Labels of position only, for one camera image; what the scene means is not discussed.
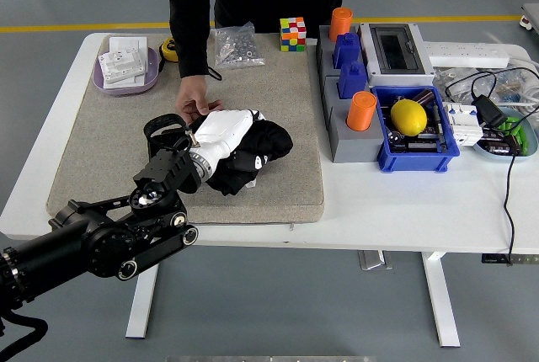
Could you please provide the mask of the person's right hand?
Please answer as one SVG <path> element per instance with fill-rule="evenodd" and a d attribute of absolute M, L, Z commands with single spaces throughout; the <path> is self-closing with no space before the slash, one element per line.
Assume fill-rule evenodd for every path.
<path fill-rule="evenodd" d="M 206 93 L 206 76 L 188 76 L 181 79 L 175 109 L 188 125 L 212 111 L 224 109 L 221 100 L 209 102 Z"/>

